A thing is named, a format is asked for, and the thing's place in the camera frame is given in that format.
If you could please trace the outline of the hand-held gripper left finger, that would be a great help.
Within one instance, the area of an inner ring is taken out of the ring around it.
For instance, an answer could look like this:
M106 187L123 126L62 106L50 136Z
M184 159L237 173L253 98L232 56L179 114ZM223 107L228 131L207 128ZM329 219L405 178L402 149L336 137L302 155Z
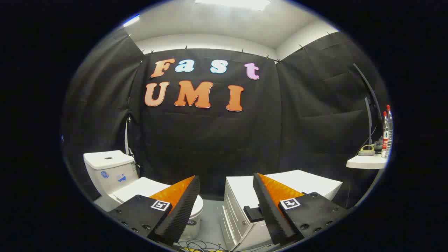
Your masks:
M194 175L152 196L135 194L107 215L144 238L172 246L184 232L199 192L200 178Z

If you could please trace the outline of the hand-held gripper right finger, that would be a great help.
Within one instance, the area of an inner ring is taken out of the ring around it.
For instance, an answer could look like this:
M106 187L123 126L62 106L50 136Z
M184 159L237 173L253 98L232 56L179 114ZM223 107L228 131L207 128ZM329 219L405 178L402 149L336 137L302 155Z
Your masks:
M253 189L273 244L298 242L349 214L317 192L298 192L260 173L253 175Z

